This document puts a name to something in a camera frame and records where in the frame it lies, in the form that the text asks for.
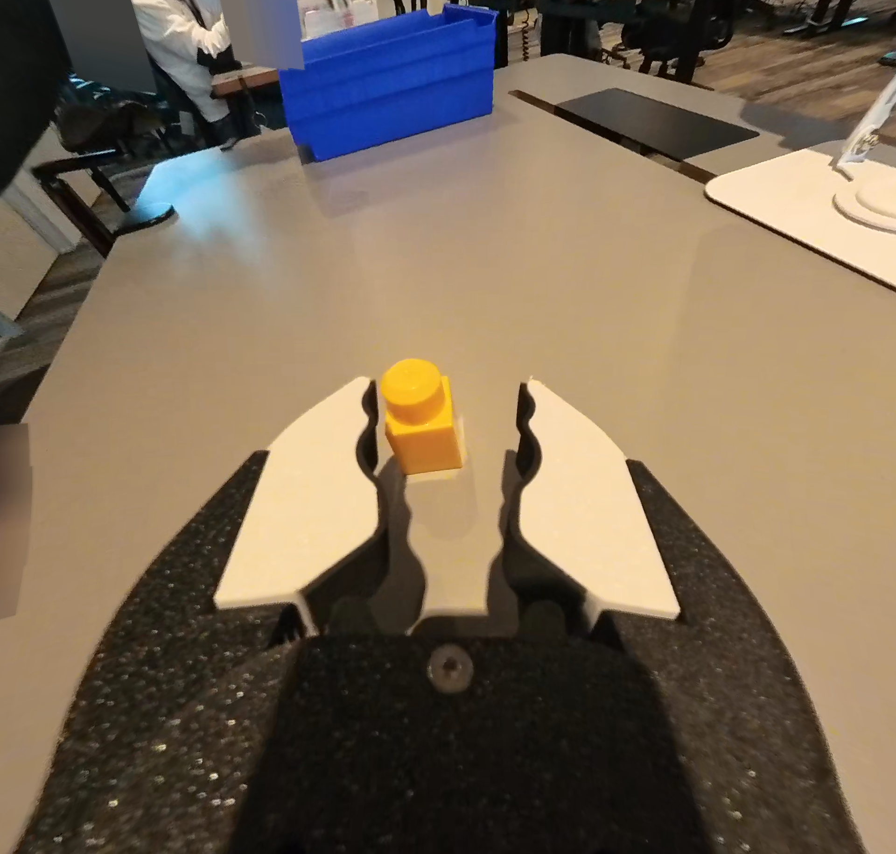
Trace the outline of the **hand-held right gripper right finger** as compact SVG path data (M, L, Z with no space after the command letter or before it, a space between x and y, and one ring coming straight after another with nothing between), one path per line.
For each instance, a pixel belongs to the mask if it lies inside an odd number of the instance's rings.
M505 579L521 611L553 602L568 621L681 615L622 450L543 382L519 389Z

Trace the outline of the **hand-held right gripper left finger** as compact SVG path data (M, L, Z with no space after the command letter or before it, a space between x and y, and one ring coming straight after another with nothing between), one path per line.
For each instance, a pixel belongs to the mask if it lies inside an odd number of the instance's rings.
M340 601L380 588L390 553L378 418L375 381L361 376L273 441L214 593L219 610L292 605L314 635Z

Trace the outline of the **yellow single-stud mega block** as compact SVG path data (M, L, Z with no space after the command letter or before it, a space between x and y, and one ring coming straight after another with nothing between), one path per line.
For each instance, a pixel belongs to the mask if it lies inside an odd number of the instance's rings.
M464 465L462 425L451 383L423 358L405 358L382 376L385 435L406 476L454 471Z

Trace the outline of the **blue plastic bin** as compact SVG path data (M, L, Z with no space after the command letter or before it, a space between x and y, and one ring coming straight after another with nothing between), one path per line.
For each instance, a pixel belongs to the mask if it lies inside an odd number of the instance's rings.
M323 162L487 116L497 13L446 3L323 35L278 72L287 127Z

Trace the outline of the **white mat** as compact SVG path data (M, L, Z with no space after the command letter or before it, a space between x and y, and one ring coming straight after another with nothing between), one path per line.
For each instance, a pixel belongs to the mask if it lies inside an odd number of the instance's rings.
M795 243L895 288L895 233L885 233L844 217L834 206L845 180L833 170L843 147L832 141L794 151L724 174L705 185L712 202ZM895 168L893 146L870 153L876 163Z

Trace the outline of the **black mat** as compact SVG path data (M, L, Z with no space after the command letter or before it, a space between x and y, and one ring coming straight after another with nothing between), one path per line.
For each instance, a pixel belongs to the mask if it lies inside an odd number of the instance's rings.
M554 110L583 129L627 139L680 162L759 136L741 125L619 88L567 100Z

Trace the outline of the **black visitor chair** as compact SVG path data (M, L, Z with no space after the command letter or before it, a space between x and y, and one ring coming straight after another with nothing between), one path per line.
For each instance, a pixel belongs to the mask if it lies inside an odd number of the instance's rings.
M57 113L56 128L69 156L34 165L29 171L40 189L102 258L107 257L120 237L173 219L175 207L169 203L129 205L105 173L107 166L132 152L137 139L151 136L171 151L165 123L157 110L134 100L111 107L66 104ZM86 172L122 212L116 229L110 229L65 180L76 172Z

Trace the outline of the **white stand base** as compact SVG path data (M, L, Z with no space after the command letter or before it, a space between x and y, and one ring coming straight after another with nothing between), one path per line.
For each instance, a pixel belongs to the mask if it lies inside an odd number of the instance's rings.
M833 170L845 180L835 192L834 206L846 218L885 233L895 232L894 168L870 159L881 127L895 105L892 78L848 135Z

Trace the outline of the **clear plastic box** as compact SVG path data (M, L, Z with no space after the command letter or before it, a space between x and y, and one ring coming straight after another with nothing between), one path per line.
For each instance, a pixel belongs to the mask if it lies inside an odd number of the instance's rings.
M327 0L297 0L297 5L303 42L379 19L376 0L353 0L350 7L335 8Z

